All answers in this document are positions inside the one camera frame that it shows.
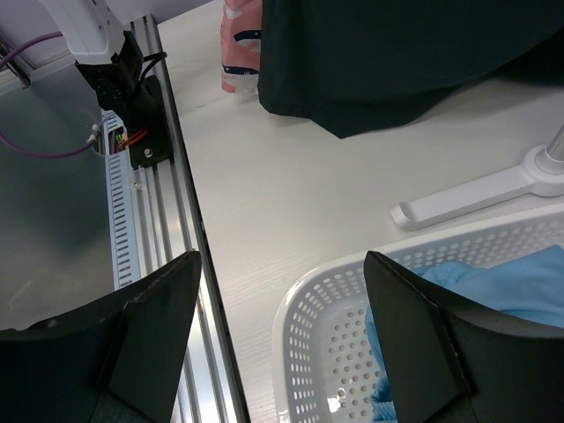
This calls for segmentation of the light blue shorts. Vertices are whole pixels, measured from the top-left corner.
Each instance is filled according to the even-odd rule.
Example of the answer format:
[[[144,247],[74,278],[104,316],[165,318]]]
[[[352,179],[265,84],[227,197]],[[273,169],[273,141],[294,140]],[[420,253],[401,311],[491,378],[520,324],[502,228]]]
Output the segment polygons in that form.
[[[424,280],[480,305],[563,331],[563,250],[551,246],[489,269],[458,261],[411,271]],[[376,422],[400,422],[382,356],[370,304],[367,336],[381,370],[371,397]]]

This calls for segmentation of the dark navy shorts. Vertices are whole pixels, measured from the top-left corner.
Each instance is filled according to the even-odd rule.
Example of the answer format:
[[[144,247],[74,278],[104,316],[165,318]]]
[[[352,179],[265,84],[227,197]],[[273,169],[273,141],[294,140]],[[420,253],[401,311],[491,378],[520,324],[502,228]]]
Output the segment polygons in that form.
[[[491,76],[562,84],[562,2],[263,3],[261,105],[336,137],[404,126]]]

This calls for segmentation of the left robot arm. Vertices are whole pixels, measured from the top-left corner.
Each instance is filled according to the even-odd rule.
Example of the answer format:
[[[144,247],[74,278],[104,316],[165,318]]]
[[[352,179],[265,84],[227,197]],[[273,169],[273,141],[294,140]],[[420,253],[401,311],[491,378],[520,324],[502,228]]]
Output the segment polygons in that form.
[[[110,65],[125,43],[125,28],[102,0],[42,0],[76,63]]]

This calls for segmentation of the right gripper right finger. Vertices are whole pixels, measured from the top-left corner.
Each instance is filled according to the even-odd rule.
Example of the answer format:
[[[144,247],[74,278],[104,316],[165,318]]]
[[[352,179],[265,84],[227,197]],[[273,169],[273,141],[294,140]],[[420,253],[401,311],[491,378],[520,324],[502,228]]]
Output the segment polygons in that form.
[[[385,255],[364,260],[400,422],[561,422],[563,331],[428,282]]]

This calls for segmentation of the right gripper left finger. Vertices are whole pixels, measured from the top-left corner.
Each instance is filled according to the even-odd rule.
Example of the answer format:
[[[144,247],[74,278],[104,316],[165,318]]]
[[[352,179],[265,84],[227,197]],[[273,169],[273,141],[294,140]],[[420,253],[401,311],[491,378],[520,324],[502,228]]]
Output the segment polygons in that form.
[[[168,422],[195,314],[201,256],[25,330],[1,332],[3,422]]]

